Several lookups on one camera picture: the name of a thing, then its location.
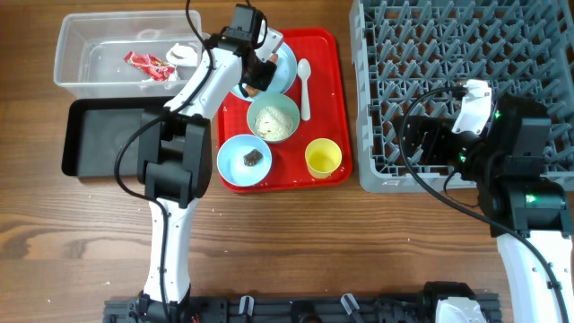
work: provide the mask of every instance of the wooden tabletop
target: wooden tabletop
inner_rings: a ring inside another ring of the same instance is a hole
[[[335,35],[355,151],[351,1],[252,3],[276,29],[320,26]],[[234,5],[204,0],[192,7],[203,30],[216,32],[229,24]],[[148,205],[113,179],[79,181],[60,170],[74,96],[54,84],[54,56],[69,13],[183,7],[173,0],[0,4],[0,322],[101,322],[105,300],[134,297],[144,287]],[[471,203],[476,194],[453,192]],[[337,187],[246,196],[225,188],[214,168],[193,220],[189,268],[193,295],[376,295],[418,292],[427,281],[465,282],[498,292],[512,320],[488,226],[429,194],[369,194],[357,167]]]

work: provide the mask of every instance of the white spoon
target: white spoon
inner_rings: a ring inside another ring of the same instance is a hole
[[[301,91],[301,119],[308,121],[311,119],[311,107],[309,106],[309,90],[307,88],[307,80],[311,76],[311,65],[305,58],[299,61],[297,65],[297,75],[301,79],[303,85]]]

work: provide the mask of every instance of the clear plastic container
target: clear plastic container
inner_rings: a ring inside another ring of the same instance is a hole
[[[189,12],[201,33],[198,12]],[[201,61],[201,43],[182,11],[78,13],[64,18],[57,42],[54,82],[78,99],[175,96],[196,71],[178,66],[179,81],[150,77],[124,61],[134,51],[166,60],[176,43],[190,46]]]

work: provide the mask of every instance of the red package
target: red package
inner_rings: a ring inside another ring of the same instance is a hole
[[[131,51],[124,60],[129,65],[151,76],[154,81],[168,81],[170,75],[176,71],[173,65],[164,63],[150,54],[138,55]]]

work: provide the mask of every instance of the yellow cup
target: yellow cup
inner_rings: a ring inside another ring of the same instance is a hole
[[[342,159],[341,148],[330,139],[315,139],[305,149],[307,169],[316,179],[329,177],[339,168]]]

